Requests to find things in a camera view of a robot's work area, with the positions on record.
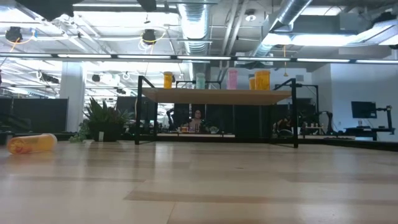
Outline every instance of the yellow container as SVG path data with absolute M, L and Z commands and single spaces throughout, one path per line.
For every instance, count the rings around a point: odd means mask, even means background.
M 256 90 L 270 90 L 270 71 L 262 70 L 254 73 L 256 79 Z
M 172 88 L 173 84 L 173 73 L 165 72 L 164 73 L 164 88 Z
M 52 151 L 57 145 L 57 138 L 53 134 L 40 136 L 26 136 L 12 138 L 7 149 L 12 154 Z
M 249 78 L 250 90 L 256 90 L 256 78 Z

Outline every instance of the teal container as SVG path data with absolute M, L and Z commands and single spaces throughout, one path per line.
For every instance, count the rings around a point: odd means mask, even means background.
M 204 90 L 206 88 L 205 74 L 197 73 L 197 89 Z

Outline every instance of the white column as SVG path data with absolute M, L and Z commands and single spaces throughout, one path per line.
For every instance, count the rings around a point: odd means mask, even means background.
M 60 98 L 68 98 L 67 131 L 75 132 L 83 121 L 87 72 L 82 62 L 63 62 Z

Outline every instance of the wooden floor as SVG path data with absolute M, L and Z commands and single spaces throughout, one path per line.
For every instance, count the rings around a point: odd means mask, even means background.
M 61 142 L 0 149 L 1 224 L 398 223 L 398 153 Z

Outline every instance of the person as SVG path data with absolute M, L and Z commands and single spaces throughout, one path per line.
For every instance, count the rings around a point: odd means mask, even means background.
M 285 116 L 284 119 L 279 120 L 276 123 L 276 130 L 281 136 L 291 136 L 292 133 L 292 119 L 290 115 Z
M 201 124 L 201 112 L 200 110 L 196 110 L 194 117 L 191 119 L 191 122 L 189 123 L 189 128 L 197 131 L 200 129 L 200 124 Z
M 292 130 L 292 119 L 290 118 L 290 115 L 285 116 L 284 119 L 278 121 L 277 123 L 277 130 Z

